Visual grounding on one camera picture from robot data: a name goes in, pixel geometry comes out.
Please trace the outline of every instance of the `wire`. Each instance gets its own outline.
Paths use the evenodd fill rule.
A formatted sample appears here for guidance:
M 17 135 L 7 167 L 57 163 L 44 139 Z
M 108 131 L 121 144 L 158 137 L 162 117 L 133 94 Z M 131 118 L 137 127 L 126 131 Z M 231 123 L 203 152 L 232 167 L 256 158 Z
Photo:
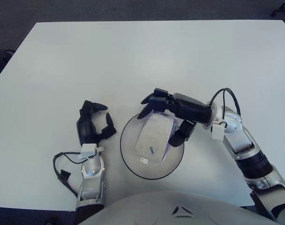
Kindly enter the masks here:
M 233 101 L 234 101 L 234 104 L 235 104 L 235 107 L 236 107 L 236 112 L 237 112 L 237 114 L 238 114 L 239 116 L 241 116 L 241 113 L 240 113 L 240 105 L 239 105 L 239 103 L 238 103 L 238 101 L 237 101 L 237 98 L 236 98 L 235 94 L 233 93 L 233 91 L 232 91 L 230 88 L 222 88 L 222 89 L 218 90 L 218 91 L 214 94 L 214 96 L 212 97 L 212 99 L 211 99 L 211 101 L 210 101 L 210 103 L 209 103 L 209 107 L 212 106 L 213 101 L 214 101 L 214 99 L 218 96 L 218 94 L 219 94 L 220 92 L 223 92 L 223 119 L 224 119 L 224 118 L 225 118 L 225 92 L 226 92 L 226 91 L 227 91 L 227 92 L 231 95 L 231 97 L 233 98 Z
M 86 160 L 84 160 L 82 162 L 75 162 L 75 161 L 71 160 L 70 157 L 68 157 L 67 155 L 80 155 L 80 152 L 60 152 L 60 153 L 58 153 L 53 158 L 53 169 L 54 169 L 54 172 L 55 172 L 57 178 L 59 179 L 59 181 L 64 186 L 66 186 L 76 197 L 78 197 L 78 193 L 75 190 L 73 190 L 73 188 L 69 185 L 68 180 L 66 178 L 64 178 L 56 169 L 56 160 L 61 156 L 65 156 L 66 158 L 68 158 L 69 161 L 71 161 L 74 164 L 82 164 L 82 163 L 86 162 L 89 158 L 95 157 L 97 155 L 97 150 L 93 156 L 89 156 Z

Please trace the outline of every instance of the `black robotic finger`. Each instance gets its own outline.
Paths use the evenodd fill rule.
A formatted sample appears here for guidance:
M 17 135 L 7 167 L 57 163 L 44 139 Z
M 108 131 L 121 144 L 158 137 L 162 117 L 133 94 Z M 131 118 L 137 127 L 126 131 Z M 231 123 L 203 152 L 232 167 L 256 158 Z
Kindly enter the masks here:
M 113 126 L 113 120 L 111 119 L 111 116 L 109 113 L 106 113 L 106 123 L 109 126 Z
M 85 100 L 82 108 L 80 109 L 80 120 L 83 119 L 91 119 L 92 114 L 107 110 L 108 107 L 106 105 L 102 105 L 99 103 L 93 103 L 88 100 Z
M 99 112 L 99 111 L 104 111 L 104 110 L 107 110 L 108 107 L 106 105 L 102 105 L 102 104 L 99 104 L 99 103 L 94 103 L 94 112 Z
M 149 94 L 149 95 L 141 102 L 141 104 L 144 105 L 144 104 L 149 103 L 151 97 L 161 97 L 161 98 L 167 98 L 167 100 L 171 100 L 170 98 L 172 98 L 173 96 L 170 95 L 167 90 L 163 90 L 163 89 L 160 89 L 160 88 L 155 88 L 155 89 L 154 89 L 154 92 L 151 93 L 151 94 Z
M 152 110 L 153 110 L 152 107 L 151 107 L 149 104 L 147 104 L 147 105 L 143 108 L 143 110 L 141 111 L 141 113 L 138 115 L 137 118 L 138 118 L 138 119 L 144 118 L 144 117 L 147 116 Z
M 194 131 L 196 123 L 184 120 L 179 129 L 171 136 L 169 139 L 169 144 L 173 147 L 178 147 L 182 145 L 185 141 L 189 139 L 192 132 Z
M 150 98 L 153 96 L 153 93 L 149 94 L 142 102 L 141 104 L 144 105 L 144 104 L 147 104 L 149 103 L 149 100 Z
M 143 108 L 141 113 L 138 115 L 138 119 L 147 116 L 152 110 L 156 112 L 164 112 L 166 109 L 171 109 L 171 105 L 166 103 L 165 97 L 152 96 L 149 99 L 149 103 Z
M 107 139 L 116 133 L 116 129 L 113 126 L 113 120 L 111 119 L 109 113 L 106 114 L 106 123 L 108 126 L 103 128 L 102 133 L 98 135 L 99 141 L 101 141 L 102 139 Z

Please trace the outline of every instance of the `white tabletop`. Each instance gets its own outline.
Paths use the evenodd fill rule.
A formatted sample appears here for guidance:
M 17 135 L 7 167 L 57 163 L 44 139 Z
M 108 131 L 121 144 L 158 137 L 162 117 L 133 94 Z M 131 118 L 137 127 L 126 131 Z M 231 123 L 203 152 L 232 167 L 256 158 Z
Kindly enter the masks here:
M 80 150 L 76 121 L 86 99 L 107 105 L 117 129 L 100 144 L 107 204 L 153 190 L 253 204 L 235 162 L 201 125 L 178 168 L 161 180 L 136 177 L 120 155 L 122 129 L 155 87 L 207 102 L 226 86 L 285 179 L 282 21 L 37 23 L 0 75 L 0 207 L 75 210 L 76 198 L 57 180 L 52 159 Z M 229 97 L 226 103 L 233 107 Z M 100 131 L 105 114 L 94 121 Z M 58 161 L 78 189 L 80 166 Z

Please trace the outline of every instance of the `dark floor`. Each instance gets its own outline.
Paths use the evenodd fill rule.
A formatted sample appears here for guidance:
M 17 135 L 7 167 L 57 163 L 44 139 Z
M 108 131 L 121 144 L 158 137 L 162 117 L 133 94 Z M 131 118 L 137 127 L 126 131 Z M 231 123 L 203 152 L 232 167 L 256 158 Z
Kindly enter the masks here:
M 279 19 L 283 0 L 0 0 L 0 49 L 16 50 L 36 22 Z M 72 224 L 74 212 L 0 208 L 0 225 Z

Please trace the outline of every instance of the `gray carpet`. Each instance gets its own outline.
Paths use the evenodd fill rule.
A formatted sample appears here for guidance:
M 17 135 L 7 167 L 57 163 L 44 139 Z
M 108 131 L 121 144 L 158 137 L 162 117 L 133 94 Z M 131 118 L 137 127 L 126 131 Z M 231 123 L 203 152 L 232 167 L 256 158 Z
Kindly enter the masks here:
M 16 50 L 36 22 L 281 19 L 283 0 L 0 0 L 0 49 Z

